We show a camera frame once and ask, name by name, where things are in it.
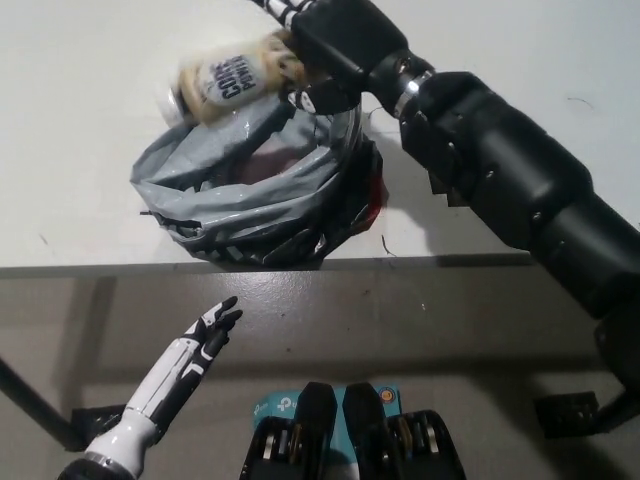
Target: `table leg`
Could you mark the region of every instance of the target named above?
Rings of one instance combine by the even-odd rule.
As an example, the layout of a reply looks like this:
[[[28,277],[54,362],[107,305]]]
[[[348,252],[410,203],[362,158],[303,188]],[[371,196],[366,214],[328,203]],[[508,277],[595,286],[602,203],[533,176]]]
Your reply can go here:
[[[55,438],[66,450],[83,451],[87,442],[81,432],[56,411],[0,358],[0,391],[33,421]]]

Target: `robotic hand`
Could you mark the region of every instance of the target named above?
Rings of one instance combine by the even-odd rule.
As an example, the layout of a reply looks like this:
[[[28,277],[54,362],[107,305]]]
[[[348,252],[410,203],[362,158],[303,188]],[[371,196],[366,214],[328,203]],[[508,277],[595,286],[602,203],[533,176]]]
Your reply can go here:
[[[120,422],[97,437],[84,458],[58,480],[137,480],[146,450],[158,443],[229,341],[242,316],[231,310],[238,299],[219,303],[175,339],[151,368],[124,409]]]
[[[595,194],[587,168],[473,74],[437,73],[369,0],[253,1],[291,31],[306,65],[330,75],[288,100],[330,114],[373,93],[399,120],[406,152],[603,319],[596,343],[627,388],[616,410],[640,413],[640,234]],[[588,424],[593,409],[574,400],[560,423]]]

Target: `plastic bottle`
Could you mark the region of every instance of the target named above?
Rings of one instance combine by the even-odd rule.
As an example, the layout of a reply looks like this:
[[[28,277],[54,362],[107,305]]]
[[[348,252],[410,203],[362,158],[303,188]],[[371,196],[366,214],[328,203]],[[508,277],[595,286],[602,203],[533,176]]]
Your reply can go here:
[[[227,47],[183,68],[160,108],[169,125],[209,125],[285,83],[305,86],[304,65],[278,31],[259,42]]]

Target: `gray floor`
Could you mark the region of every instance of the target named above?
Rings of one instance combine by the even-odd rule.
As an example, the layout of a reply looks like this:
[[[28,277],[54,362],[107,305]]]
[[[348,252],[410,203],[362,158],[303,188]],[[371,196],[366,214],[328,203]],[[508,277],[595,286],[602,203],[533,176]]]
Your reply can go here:
[[[168,342],[229,295],[246,314],[147,459],[145,478],[234,479],[264,394],[393,382],[447,421],[470,479],[640,478],[640,424],[545,442],[532,398],[618,385],[588,319],[532,267],[0,282],[0,353],[57,407],[122,403]],[[0,479],[73,458],[0,398]]]

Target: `white table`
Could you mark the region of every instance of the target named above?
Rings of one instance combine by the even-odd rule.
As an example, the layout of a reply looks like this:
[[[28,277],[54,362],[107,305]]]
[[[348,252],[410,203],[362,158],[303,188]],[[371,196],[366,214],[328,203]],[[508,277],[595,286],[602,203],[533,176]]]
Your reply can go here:
[[[416,53],[440,70],[473,71],[548,129],[638,225],[640,3],[377,3]],[[154,89],[179,61],[275,22],[248,0],[3,0],[1,9],[0,275],[216,271],[139,215],[129,172],[165,128]],[[368,111],[376,106],[365,99]],[[431,194],[384,111],[372,130],[389,204],[326,268],[519,257],[468,209]]]

